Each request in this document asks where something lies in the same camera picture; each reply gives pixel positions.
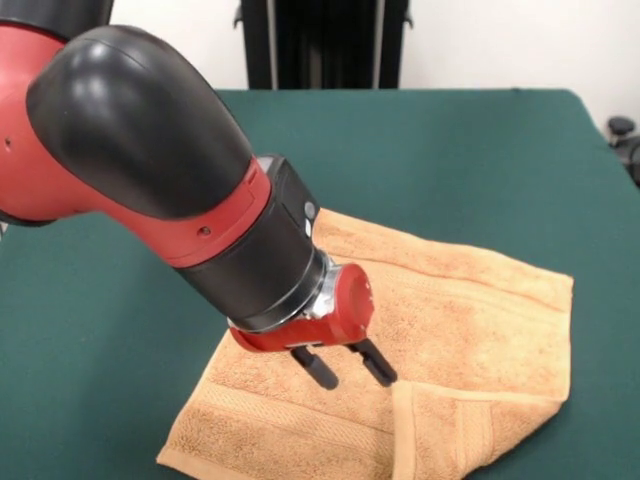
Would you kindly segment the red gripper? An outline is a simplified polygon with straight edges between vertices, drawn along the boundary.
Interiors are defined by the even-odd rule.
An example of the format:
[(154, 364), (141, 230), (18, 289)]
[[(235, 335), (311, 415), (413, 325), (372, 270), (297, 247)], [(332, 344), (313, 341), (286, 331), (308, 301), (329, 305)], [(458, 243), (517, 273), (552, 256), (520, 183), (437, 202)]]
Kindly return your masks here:
[(263, 333), (232, 327), (229, 333), (250, 352), (292, 350), (293, 359), (322, 388), (334, 390), (339, 380), (334, 371), (305, 346), (347, 345), (381, 386), (398, 380), (396, 370), (367, 337), (374, 313), (373, 295), (364, 269), (354, 263), (332, 265), (319, 293), (299, 314)]

